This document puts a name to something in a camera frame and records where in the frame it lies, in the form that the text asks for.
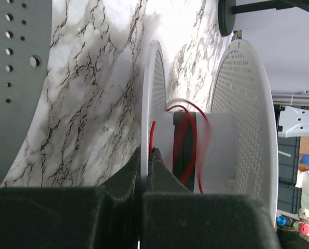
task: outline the pink object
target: pink object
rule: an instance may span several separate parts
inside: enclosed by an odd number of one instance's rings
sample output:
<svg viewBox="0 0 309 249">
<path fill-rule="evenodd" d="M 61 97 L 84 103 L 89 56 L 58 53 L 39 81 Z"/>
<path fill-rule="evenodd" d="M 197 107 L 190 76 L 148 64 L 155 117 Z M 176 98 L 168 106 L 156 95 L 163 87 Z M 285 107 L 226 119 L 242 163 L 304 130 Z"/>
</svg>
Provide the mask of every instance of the pink object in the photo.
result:
<svg viewBox="0 0 309 249">
<path fill-rule="evenodd" d="M 307 235 L 309 233 L 309 226 L 306 223 L 299 223 L 299 233 Z"/>
</svg>

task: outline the black tape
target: black tape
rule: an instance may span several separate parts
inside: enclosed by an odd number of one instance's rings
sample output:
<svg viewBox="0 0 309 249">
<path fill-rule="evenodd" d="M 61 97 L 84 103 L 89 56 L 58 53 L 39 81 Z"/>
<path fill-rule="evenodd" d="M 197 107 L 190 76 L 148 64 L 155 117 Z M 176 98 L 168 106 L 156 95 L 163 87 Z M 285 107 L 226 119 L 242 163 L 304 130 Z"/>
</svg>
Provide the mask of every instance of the black tape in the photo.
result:
<svg viewBox="0 0 309 249">
<path fill-rule="evenodd" d="M 189 112 L 191 117 L 195 120 L 196 122 L 196 113 L 195 112 Z M 177 132 L 179 129 L 179 125 L 181 122 L 185 119 L 186 117 L 185 112 L 174 112 L 173 115 L 173 125 L 174 125 L 174 143 L 173 143 L 173 149 L 175 149 L 176 146 L 178 146 L 178 142 L 176 141 L 177 138 Z M 173 164 L 173 174 L 175 175 L 176 178 L 181 180 L 181 177 L 183 173 L 185 172 L 186 168 L 188 167 L 188 164 L 190 163 L 190 159 L 192 154 L 196 154 L 196 148 L 193 148 L 193 140 L 197 139 L 197 137 L 192 136 L 192 126 L 190 121 L 188 120 L 188 128 L 183 140 L 183 145 L 182 148 L 177 156 L 177 159 L 175 160 L 175 163 Z M 191 192 L 194 191 L 194 184 L 195 184 L 195 164 L 196 160 L 193 162 L 193 171 L 191 172 L 189 178 L 185 182 L 184 186 L 188 188 Z"/>
</svg>

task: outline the black round base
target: black round base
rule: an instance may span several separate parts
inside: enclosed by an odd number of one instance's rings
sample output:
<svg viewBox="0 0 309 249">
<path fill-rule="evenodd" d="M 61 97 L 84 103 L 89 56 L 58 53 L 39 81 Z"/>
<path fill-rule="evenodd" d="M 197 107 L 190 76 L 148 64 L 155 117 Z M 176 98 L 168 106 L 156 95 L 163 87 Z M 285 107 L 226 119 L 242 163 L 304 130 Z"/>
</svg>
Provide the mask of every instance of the black round base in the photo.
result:
<svg viewBox="0 0 309 249">
<path fill-rule="evenodd" d="M 221 36 L 229 36 L 235 25 L 235 14 L 232 7 L 236 6 L 236 0 L 219 0 L 218 2 L 218 23 Z"/>
</svg>

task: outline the floor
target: floor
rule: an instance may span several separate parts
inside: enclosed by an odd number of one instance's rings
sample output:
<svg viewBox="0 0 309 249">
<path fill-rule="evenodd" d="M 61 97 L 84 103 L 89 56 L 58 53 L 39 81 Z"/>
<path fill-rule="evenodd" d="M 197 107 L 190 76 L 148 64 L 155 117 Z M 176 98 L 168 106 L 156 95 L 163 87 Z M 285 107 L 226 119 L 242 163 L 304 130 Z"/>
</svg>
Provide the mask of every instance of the floor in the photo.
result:
<svg viewBox="0 0 309 249">
<path fill-rule="evenodd" d="M 53 0 L 43 92 L 2 186 L 94 186 L 140 143 L 142 62 L 162 45 L 168 98 L 209 108 L 222 38 L 216 0 Z"/>
</svg>

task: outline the hole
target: hole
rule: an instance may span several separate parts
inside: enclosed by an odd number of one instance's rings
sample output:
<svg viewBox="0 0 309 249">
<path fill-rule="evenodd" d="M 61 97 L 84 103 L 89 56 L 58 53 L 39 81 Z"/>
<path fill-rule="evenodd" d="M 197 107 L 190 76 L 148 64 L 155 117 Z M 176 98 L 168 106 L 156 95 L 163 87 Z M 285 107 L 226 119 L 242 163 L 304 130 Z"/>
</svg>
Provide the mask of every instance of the hole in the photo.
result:
<svg viewBox="0 0 309 249">
<path fill-rule="evenodd" d="M 8 71 L 8 72 L 12 72 L 12 71 L 13 71 L 13 67 L 12 67 L 11 65 L 7 65 L 7 66 L 5 67 L 5 69 L 6 69 L 6 71 Z"/>
<path fill-rule="evenodd" d="M 10 14 L 10 13 L 5 14 L 5 17 L 6 17 L 7 21 L 10 21 L 10 22 L 14 19 L 13 15 Z"/>
<path fill-rule="evenodd" d="M 32 67 L 39 67 L 41 64 L 40 58 L 38 56 L 31 56 L 30 57 L 30 65 Z"/>
<path fill-rule="evenodd" d="M 11 32 L 11 31 L 6 31 L 6 37 L 8 38 L 8 39 L 12 39 L 13 38 L 13 33 Z"/>
<path fill-rule="evenodd" d="M 6 48 L 5 51 L 8 56 L 11 56 L 14 53 L 14 51 L 11 48 Z"/>
</svg>

